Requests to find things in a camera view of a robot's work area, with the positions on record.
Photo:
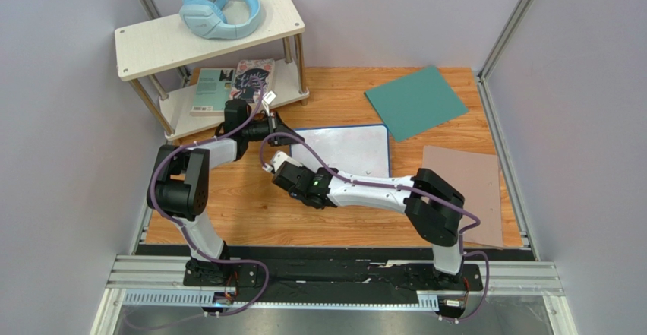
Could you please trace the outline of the blue framed whiteboard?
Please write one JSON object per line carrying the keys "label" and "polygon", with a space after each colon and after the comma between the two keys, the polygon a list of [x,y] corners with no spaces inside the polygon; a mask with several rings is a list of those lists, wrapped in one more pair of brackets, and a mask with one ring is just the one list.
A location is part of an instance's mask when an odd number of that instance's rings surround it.
{"label": "blue framed whiteboard", "polygon": [[389,132],[385,125],[301,128],[296,132],[331,168],[376,178],[391,176]]}

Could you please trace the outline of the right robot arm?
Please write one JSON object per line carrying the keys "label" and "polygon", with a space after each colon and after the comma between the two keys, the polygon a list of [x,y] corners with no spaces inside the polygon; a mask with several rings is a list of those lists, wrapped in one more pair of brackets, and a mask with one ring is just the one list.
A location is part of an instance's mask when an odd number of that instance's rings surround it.
{"label": "right robot arm", "polygon": [[267,166],[272,183],[308,207],[371,207],[404,214],[416,232],[432,244],[435,270],[457,275],[462,269],[459,224],[465,198],[430,169],[414,176],[371,178],[338,169],[317,171],[283,161]]}

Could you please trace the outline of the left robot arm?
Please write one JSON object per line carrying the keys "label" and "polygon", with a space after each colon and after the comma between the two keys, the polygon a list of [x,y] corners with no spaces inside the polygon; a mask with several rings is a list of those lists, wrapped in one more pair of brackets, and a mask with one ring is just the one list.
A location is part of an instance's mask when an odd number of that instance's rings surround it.
{"label": "left robot arm", "polygon": [[256,119],[245,101],[230,100],[214,138],[185,149],[170,145],[159,148],[147,205],[181,231],[191,247],[187,268],[194,275],[226,277],[231,269],[226,264],[229,249],[206,213],[210,170],[240,160],[251,142],[266,140],[272,146],[285,146],[300,137],[278,112],[265,112]]}

